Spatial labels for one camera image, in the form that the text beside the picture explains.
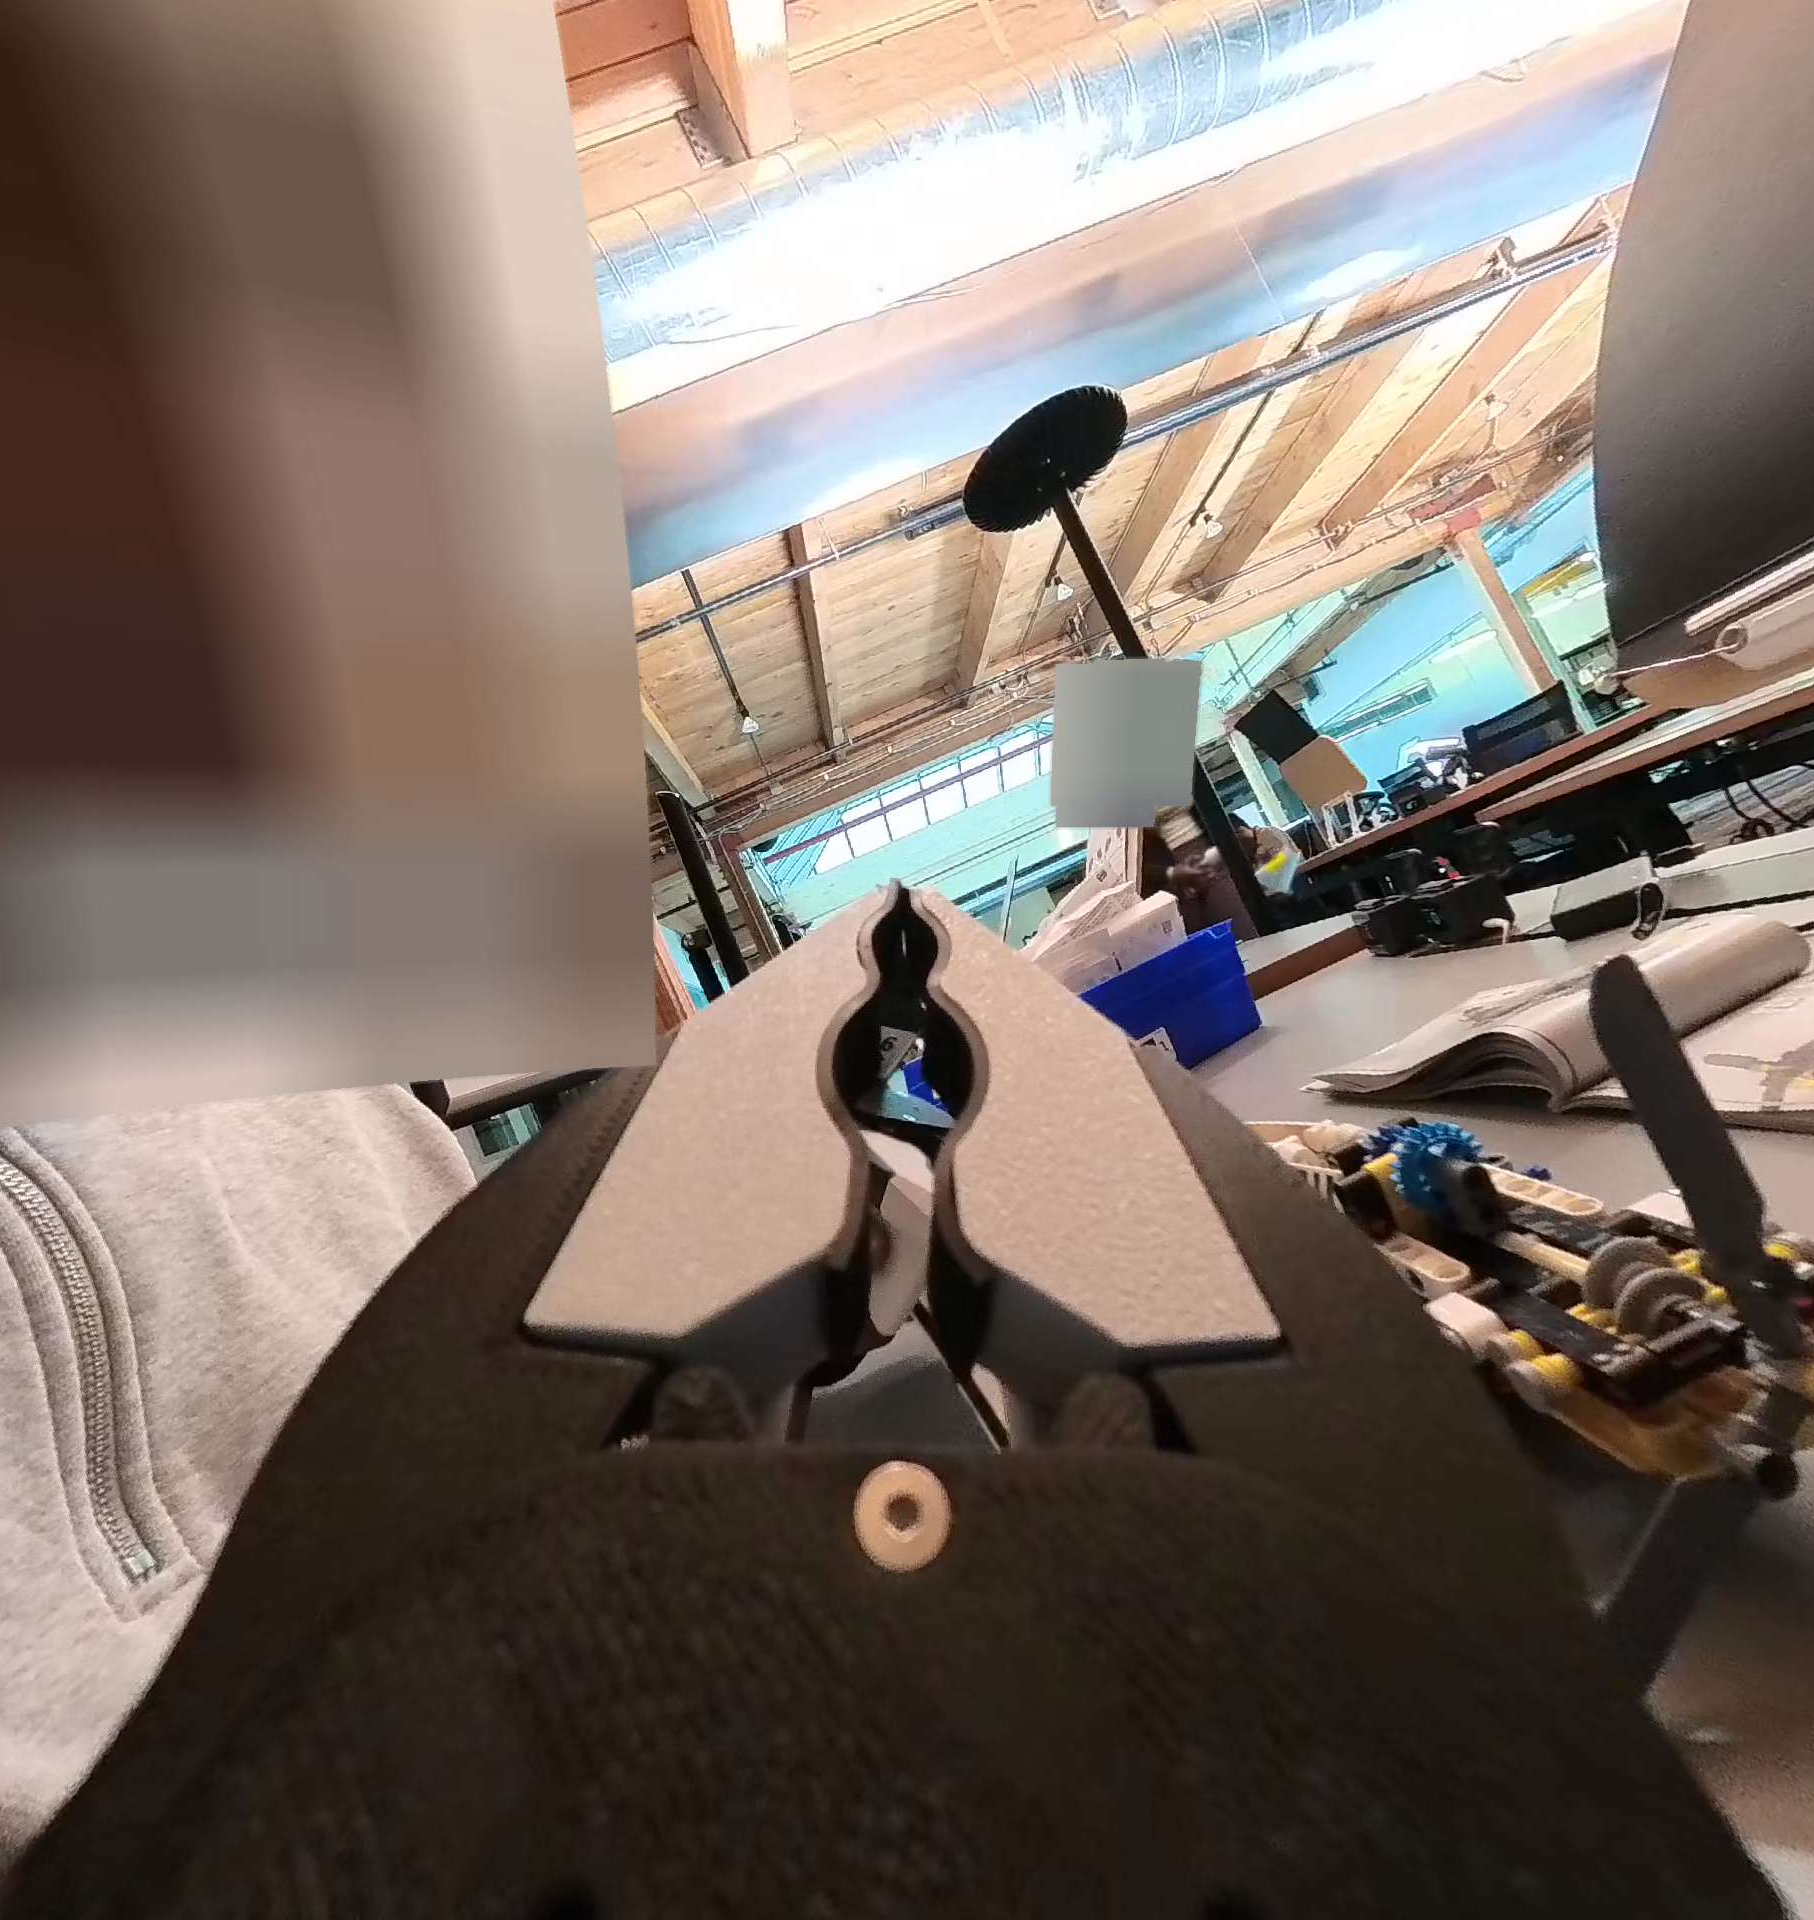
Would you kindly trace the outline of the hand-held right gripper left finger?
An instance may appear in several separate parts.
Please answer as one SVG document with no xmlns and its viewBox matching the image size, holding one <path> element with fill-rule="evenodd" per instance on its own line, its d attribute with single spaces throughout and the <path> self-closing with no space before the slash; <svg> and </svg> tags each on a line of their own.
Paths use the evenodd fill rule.
<svg viewBox="0 0 1814 1920">
<path fill-rule="evenodd" d="M 871 1155 L 855 1051 L 887 1005 L 893 881 L 671 1044 L 524 1312 L 536 1340 L 667 1364 L 816 1369 L 909 1319 L 906 1148 Z"/>
</svg>

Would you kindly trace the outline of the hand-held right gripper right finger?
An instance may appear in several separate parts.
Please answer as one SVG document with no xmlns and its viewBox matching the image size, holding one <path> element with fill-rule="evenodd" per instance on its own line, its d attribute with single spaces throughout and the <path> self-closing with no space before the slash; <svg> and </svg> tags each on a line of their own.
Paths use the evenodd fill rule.
<svg viewBox="0 0 1814 1920">
<path fill-rule="evenodd" d="M 1280 1321 L 1161 1099 L 1187 1088 L 1033 961 L 927 890 L 922 1074 L 936 1162 L 936 1302 L 1027 1407 L 1092 1376 L 1278 1357 Z"/>
</svg>

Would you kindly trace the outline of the lego instruction booklet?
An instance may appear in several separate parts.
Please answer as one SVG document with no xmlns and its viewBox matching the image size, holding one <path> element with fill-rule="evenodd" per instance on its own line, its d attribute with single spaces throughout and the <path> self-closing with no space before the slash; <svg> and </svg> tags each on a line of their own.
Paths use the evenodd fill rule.
<svg viewBox="0 0 1814 1920">
<path fill-rule="evenodd" d="M 1728 1124 L 1814 1135 L 1814 958 L 1804 929 L 1758 911 L 1669 925 L 1635 954 L 1688 1065 Z M 1315 1077 L 1353 1102 L 1543 1095 L 1551 1110 L 1629 1112 L 1597 1042 L 1594 967 L 1481 993 L 1449 1016 Z"/>
</svg>

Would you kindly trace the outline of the zebra striped lego helicopter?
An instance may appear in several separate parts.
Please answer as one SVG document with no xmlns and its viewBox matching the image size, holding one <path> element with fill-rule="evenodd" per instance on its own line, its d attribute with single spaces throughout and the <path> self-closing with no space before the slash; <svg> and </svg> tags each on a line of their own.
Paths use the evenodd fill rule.
<svg viewBox="0 0 1814 1920">
<path fill-rule="evenodd" d="M 1513 1400 L 1667 1485 L 1744 1478 L 1783 1499 L 1814 1451 L 1814 1244 L 1771 1219 L 1652 967 L 1608 959 L 1561 1003 L 1679 1219 L 1614 1212 L 1454 1122 L 1252 1131 Z"/>
</svg>

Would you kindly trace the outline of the blue plastic bin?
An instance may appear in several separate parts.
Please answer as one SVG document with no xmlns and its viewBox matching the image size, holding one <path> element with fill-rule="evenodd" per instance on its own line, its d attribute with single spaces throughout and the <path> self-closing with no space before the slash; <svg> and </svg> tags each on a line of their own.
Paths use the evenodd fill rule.
<svg viewBox="0 0 1814 1920">
<path fill-rule="evenodd" d="M 1195 1068 L 1260 1028 L 1246 961 L 1227 925 L 1187 936 L 1172 954 L 1075 993 L 1033 963 L 1024 954 L 1027 945 L 1012 947 L 973 915 L 961 915 L 961 922 L 963 929 L 981 935 L 990 948 L 1010 955 L 1024 974 L 1050 982 L 1105 1017 L 1132 1042 L 1159 1050 L 1181 1068 Z"/>
</svg>

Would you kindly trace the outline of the black and beige panel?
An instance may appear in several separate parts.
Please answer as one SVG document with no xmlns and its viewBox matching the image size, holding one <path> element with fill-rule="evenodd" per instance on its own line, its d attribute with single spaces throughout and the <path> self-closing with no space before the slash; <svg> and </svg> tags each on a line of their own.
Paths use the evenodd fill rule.
<svg viewBox="0 0 1814 1920">
<path fill-rule="evenodd" d="M 1280 691 L 1268 691 L 1232 726 L 1232 737 L 1272 762 L 1309 814 L 1353 802 L 1370 791 L 1348 750 L 1316 732 Z"/>
</svg>

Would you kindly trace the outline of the person's grey hoodie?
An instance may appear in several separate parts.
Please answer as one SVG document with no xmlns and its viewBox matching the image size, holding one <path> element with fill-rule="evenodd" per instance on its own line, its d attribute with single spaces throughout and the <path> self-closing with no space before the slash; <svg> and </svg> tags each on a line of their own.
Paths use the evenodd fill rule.
<svg viewBox="0 0 1814 1920">
<path fill-rule="evenodd" d="M 318 1364 L 474 1180 L 403 1086 L 0 1126 L 0 1883 Z"/>
</svg>

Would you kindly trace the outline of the black power adapter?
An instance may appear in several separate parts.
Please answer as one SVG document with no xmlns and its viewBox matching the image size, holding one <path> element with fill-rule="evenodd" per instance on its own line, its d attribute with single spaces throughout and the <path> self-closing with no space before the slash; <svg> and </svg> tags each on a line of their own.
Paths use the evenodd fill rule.
<svg viewBox="0 0 1814 1920">
<path fill-rule="evenodd" d="M 1579 942 L 1618 929 L 1637 938 L 1649 936 L 1667 915 L 1669 888 L 1648 861 L 1614 867 L 1564 881 L 1548 903 L 1548 935 Z"/>
</svg>

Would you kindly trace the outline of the black computer monitor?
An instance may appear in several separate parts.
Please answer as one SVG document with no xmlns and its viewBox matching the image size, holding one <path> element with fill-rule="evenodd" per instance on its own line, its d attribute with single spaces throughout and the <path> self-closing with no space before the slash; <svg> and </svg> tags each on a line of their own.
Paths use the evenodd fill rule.
<svg viewBox="0 0 1814 1920">
<path fill-rule="evenodd" d="M 1580 733 L 1582 720 L 1568 688 L 1553 685 L 1484 723 L 1465 726 L 1465 764 L 1474 779 L 1488 779 Z"/>
</svg>

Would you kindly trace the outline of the black pole with round disc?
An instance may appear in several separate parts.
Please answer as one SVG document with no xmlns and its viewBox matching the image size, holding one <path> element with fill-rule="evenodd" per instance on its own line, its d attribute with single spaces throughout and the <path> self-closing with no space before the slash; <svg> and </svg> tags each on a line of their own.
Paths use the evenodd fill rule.
<svg viewBox="0 0 1814 1920">
<path fill-rule="evenodd" d="M 981 453 L 969 472 L 961 506 L 969 522 L 985 535 L 1012 535 L 1045 517 L 1056 519 L 1121 655 L 1144 661 L 1150 651 L 1076 503 L 1076 493 L 1113 465 L 1129 427 L 1118 390 L 1078 386 L 1050 398 Z"/>
</svg>

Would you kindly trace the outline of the silver ventilation duct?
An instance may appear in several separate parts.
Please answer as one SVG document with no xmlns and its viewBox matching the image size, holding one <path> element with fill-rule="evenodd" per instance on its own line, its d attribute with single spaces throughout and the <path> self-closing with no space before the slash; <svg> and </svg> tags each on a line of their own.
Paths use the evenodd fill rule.
<svg viewBox="0 0 1814 1920">
<path fill-rule="evenodd" d="M 1680 4 L 1169 4 L 590 229 L 629 411 L 1483 80 L 1674 43 Z"/>
</svg>

